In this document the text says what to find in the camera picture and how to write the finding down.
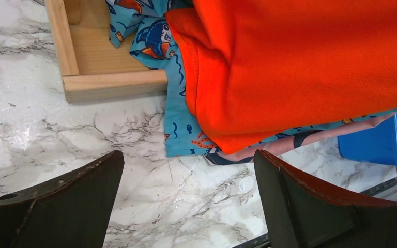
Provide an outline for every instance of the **wooden tray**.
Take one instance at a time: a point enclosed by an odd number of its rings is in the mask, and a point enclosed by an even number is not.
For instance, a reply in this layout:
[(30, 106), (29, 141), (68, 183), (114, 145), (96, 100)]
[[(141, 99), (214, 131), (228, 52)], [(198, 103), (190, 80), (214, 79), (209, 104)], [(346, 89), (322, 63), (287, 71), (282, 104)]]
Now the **wooden tray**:
[(166, 89), (164, 70), (149, 70), (130, 56), (133, 36), (109, 42), (105, 0), (45, 0), (68, 102)]

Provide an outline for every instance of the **marble surface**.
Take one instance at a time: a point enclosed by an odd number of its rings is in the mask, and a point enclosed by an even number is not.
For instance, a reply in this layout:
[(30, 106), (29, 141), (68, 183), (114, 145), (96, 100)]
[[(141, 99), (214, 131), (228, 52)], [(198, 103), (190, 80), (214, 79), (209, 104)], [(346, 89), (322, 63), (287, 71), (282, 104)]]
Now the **marble surface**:
[[(126, 166), (104, 247), (222, 248), (265, 233), (252, 164), (165, 158), (164, 101), (68, 104), (43, 1), (0, 0), (0, 196), (119, 149)], [(393, 167), (342, 159), (336, 139), (281, 157), (357, 192), (396, 176)]]

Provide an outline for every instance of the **orange shirt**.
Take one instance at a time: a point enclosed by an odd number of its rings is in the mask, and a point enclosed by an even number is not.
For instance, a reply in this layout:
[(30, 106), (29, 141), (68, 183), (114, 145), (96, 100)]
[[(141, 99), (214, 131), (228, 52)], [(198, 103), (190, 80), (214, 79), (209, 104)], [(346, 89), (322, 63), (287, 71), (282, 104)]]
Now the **orange shirt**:
[(166, 18), (188, 108), (223, 151), (397, 107), (397, 0), (194, 4)]

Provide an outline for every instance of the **blue patterned fabric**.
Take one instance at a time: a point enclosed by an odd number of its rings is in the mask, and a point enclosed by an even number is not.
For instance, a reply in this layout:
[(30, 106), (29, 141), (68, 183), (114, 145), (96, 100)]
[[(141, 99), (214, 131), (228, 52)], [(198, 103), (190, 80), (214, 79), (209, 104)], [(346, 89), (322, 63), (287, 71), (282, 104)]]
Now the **blue patterned fabric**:
[[(163, 17), (171, 7), (184, 7), (182, 2), (172, 0), (106, 0), (106, 3), (110, 12), (110, 41), (112, 45), (119, 47), (125, 38), (136, 31), (130, 54), (150, 69), (165, 69), (166, 71), (168, 89), (164, 127), (167, 156), (209, 154), (221, 151), (202, 132), (197, 119), (190, 113), (186, 105), (185, 69), (182, 56), (177, 44), (172, 39), (166, 19)], [(256, 144), (271, 142), (312, 130), (333, 129), (349, 121), (362, 121), (392, 111), (322, 125), (294, 127)]]

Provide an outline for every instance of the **blue container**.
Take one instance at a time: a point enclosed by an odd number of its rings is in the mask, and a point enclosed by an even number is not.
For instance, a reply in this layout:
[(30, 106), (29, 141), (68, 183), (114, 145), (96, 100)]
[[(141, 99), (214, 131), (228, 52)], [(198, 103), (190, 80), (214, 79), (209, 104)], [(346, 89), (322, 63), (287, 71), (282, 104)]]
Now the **blue container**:
[(397, 113), (376, 128), (339, 137), (342, 157), (397, 166)]

